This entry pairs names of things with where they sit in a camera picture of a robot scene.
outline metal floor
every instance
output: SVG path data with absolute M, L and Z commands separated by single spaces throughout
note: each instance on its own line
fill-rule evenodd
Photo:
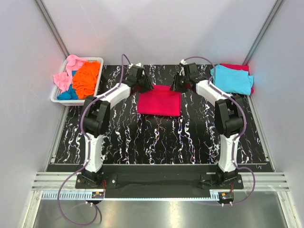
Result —
M 236 192 L 236 201 L 242 200 L 245 193 Z M 79 200 L 61 201 L 62 209 L 69 219 L 87 223 L 95 215 L 93 208 L 82 205 Z M 103 201 L 98 204 L 102 221 L 98 215 L 90 228 L 286 228 L 287 224 L 275 192 L 255 192 L 244 204 L 208 206 L 215 202 L 183 201 Z M 63 218 L 59 218 L 57 202 L 42 200 L 38 209 L 35 228 L 74 228 Z

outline pink cloth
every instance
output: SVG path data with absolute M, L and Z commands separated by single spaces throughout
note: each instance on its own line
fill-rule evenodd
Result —
M 83 63 L 86 62 L 87 60 L 85 58 L 79 58 L 78 56 L 75 55 L 69 55 L 67 58 L 67 65 L 66 65 L 66 72 L 68 77 L 71 78 L 72 81 L 72 71 L 73 70 L 79 70 Z
M 67 75 L 66 72 L 59 73 L 53 76 L 54 83 L 61 89 L 61 93 L 67 91 L 70 84 L 72 83 L 72 78 Z
M 154 90 L 139 94 L 137 112 L 140 114 L 180 116 L 181 93 L 170 86 L 153 85 Z

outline red cloth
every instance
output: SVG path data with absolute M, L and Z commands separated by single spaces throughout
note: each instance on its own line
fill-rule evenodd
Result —
M 170 91 L 170 86 L 153 85 L 154 89 L 139 94 L 137 112 L 140 114 L 180 116 L 181 93 Z
M 236 65 L 236 64 L 225 64 L 225 63 L 221 63 L 222 66 L 227 67 L 229 69 L 233 69 L 233 70 L 244 70 L 244 71 L 248 71 L 248 74 L 250 75 L 249 72 L 249 66 L 243 66 L 243 65 Z M 253 87 L 251 87 L 251 94 L 253 94 L 254 89 Z

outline laundry basket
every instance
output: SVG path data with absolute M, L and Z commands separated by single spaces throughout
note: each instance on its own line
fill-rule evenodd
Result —
M 85 58 L 88 62 L 97 61 L 100 63 L 100 70 L 98 73 L 98 79 L 97 79 L 96 88 L 95 88 L 95 92 L 94 92 L 94 96 L 95 96 L 95 95 L 97 95 L 97 92 L 98 92 L 98 86 L 99 86 L 99 82 L 100 82 L 101 71 L 102 71 L 103 65 L 104 65 L 104 60 L 99 57 L 83 57 L 83 58 Z M 67 60 L 65 60 L 63 62 L 59 72 L 60 73 L 66 72 L 66 66 L 67 66 Z M 55 102 L 55 103 L 61 103 L 65 106 L 83 106 L 85 103 L 85 100 L 57 100 L 57 97 L 60 94 L 61 94 L 61 89 L 59 89 L 58 86 L 55 85 L 52 95 L 51 95 L 51 101 Z

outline clothing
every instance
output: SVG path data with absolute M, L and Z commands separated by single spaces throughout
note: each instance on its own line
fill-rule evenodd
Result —
M 70 78 L 66 72 L 53 75 L 54 83 L 61 89 L 61 92 L 67 91 L 70 84 L 72 83 L 72 78 Z
M 74 75 L 76 74 L 76 70 L 72 70 L 72 76 L 74 77 Z
M 137 112 L 140 114 L 180 116 L 181 93 L 170 90 L 170 86 L 153 85 L 154 89 L 139 94 Z
M 66 59 L 67 59 L 66 72 L 69 78 L 71 78 L 72 80 L 73 77 L 72 71 L 80 69 L 83 63 L 86 62 L 87 60 L 85 58 L 79 58 L 78 56 L 75 55 L 69 55 Z
M 78 96 L 72 88 L 72 85 L 70 85 L 67 91 L 57 97 L 57 100 L 78 100 Z
M 77 70 L 73 77 L 73 89 L 76 90 L 79 99 L 94 95 L 100 66 L 97 61 L 85 62 Z
M 247 71 L 233 70 L 222 65 L 216 66 L 214 85 L 226 93 L 251 94 L 254 76 Z
M 227 67 L 229 69 L 248 71 L 248 74 L 250 75 L 249 66 L 237 65 L 237 64 L 224 64 L 224 63 L 221 63 L 221 65 L 224 66 L 224 67 Z M 253 94 L 253 93 L 254 93 L 254 89 L 253 89 L 253 86 L 252 86 L 250 94 Z

